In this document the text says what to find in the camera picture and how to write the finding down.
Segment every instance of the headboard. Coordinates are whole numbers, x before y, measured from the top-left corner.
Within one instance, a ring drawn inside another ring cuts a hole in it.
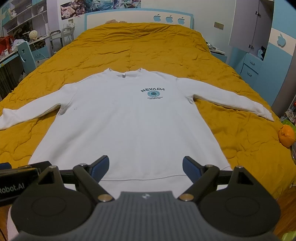
[[[193,29],[193,15],[161,9],[114,9],[85,14],[85,30],[105,24],[108,20],[128,23],[165,23],[182,25]]]

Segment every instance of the sweatshirt sleeve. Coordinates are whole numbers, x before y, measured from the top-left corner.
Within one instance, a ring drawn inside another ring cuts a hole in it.
[[[257,116],[274,121],[269,110],[262,104],[252,101],[245,96],[186,78],[177,78],[177,85],[179,90],[187,97],[206,100],[231,109],[249,111]]]
[[[75,93],[74,84],[67,84],[58,91],[33,100],[17,110],[3,109],[0,116],[0,130],[41,117],[59,107],[63,109],[70,103]]]

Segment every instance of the triangular cutout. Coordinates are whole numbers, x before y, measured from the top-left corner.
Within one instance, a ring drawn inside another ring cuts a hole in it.
[[[48,172],[45,177],[39,181],[38,185],[44,185],[44,184],[53,184],[54,183],[54,173]]]
[[[237,178],[238,184],[245,184],[245,185],[254,185],[251,180],[244,174],[243,172],[239,172],[238,178]]]

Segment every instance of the ribbed gray panel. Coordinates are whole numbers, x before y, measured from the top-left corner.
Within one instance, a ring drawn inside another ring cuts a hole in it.
[[[272,233],[233,237],[210,226],[192,202],[171,192],[122,192],[118,200],[100,203],[79,228],[54,237],[21,233],[14,241],[278,241]]]

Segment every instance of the wooden floor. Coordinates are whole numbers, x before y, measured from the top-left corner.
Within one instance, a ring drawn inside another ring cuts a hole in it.
[[[274,230],[276,236],[280,239],[283,234],[296,231],[296,187],[287,189],[278,199],[281,207],[281,218]],[[7,240],[6,221],[9,206],[0,207],[0,229]],[[0,241],[5,241],[0,232]]]

